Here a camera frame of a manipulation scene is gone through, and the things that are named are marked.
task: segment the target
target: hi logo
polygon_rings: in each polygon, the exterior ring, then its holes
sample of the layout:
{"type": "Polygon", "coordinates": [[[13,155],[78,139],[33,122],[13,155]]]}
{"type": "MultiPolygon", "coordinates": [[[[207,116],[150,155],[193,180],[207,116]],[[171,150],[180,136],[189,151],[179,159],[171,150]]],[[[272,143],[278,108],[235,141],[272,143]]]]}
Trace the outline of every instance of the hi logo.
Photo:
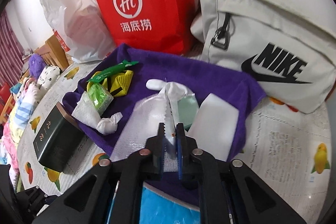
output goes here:
{"type": "Polygon", "coordinates": [[[142,0],[113,0],[114,8],[124,18],[137,17],[142,9],[142,0]]]}
{"type": "Polygon", "coordinates": [[[277,83],[293,83],[293,84],[311,84],[310,82],[297,81],[296,75],[299,75],[306,62],[294,56],[294,54],[275,47],[272,43],[268,43],[265,49],[253,62],[256,65],[264,67],[280,76],[265,75],[257,73],[252,68],[252,61],[256,57],[245,60],[241,65],[241,70],[253,76],[257,81],[277,82],[277,83]]]}

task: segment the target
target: curtain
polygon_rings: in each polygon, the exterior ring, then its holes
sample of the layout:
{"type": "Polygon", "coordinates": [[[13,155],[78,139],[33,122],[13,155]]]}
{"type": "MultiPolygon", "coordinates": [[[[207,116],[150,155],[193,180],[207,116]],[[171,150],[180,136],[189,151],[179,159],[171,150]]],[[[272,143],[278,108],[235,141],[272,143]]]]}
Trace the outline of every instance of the curtain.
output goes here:
{"type": "Polygon", "coordinates": [[[23,48],[8,20],[6,10],[0,16],[0,85],[17,84],[22,71],[23,48]]]}

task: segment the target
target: red chair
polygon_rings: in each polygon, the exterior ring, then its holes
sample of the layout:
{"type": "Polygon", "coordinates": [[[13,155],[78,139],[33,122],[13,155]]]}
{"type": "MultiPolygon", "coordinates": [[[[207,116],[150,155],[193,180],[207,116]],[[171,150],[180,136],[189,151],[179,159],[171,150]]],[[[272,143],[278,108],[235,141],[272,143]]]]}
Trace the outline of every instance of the red chair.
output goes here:
{"type": "Polygon", "coordinates": [[[11,95],[11,92],[9,90],[10,88],[11,88],[10,85],[7,82],[5,82],[3,87],[0,89],[0,97],[4,102],[7,102],[8,98],[11,95]]]}

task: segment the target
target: screw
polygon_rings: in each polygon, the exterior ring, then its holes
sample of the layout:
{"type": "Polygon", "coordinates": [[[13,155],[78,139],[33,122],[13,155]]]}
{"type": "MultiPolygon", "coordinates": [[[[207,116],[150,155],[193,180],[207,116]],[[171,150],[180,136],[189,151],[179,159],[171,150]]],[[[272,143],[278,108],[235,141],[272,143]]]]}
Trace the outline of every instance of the screw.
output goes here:
{"type": "Polygon", "coordinates": [[[102,159],[99,161],[100,166],[109,166],[111,164],[111,161],[109,159],[102,159]]]}
{"type": "Polygon", "coordinates": [[[234,167],[242,167],[243,166],[243,162],[241,160],[233,160],[232,161],[232,165],[234,167]]]}
{"type": "Polygon", "coordinates": [[[200,155],[203,154],[203,150],[202,150],[202,149],[199,149],[199,148],[195,148],[195,149],[193,150],[193,154],[194,154],[195,156],[200,156],[200,155]]]}
{"type": "Polygon", "coordinates": [[[147,155],[149,155],[149,154],[152,153],[152,152],[151,152],[149,149],[144,148],[144,149],[141,149],[141,150],[139,151],[139,153],[140,153],[141,156],[147,156],[147,155]]]}

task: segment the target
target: green packet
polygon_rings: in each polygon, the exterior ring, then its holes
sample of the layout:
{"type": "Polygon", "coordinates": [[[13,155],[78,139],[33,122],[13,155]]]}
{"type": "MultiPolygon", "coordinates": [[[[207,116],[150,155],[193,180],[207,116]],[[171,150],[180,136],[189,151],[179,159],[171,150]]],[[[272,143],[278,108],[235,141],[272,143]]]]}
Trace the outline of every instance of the green packet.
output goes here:
{"type": "Polygon", "coordinates": [[[111,75],[120,73],[120,72],[126,70],[127,67],[133,66],[137,63],[139,63],[139,62],[138,61],[128,62],[127,60],[124,60],[120,64],[109,67],[109,68],[103,70],[102,72],[98,73],[97,75],[95,75],[94,77],[89,79],[88,82],[100,83],[105,78],[107,78],[111,75]]]}
{"type": "Polygon", "coordinates": [[[94,107],[100,116],[102,116],[104,111],[113,100],[113,96],[101,84],[98,83],[94,83],[87,94],[89,95],[89,98],[93,102],[94,107]]]}

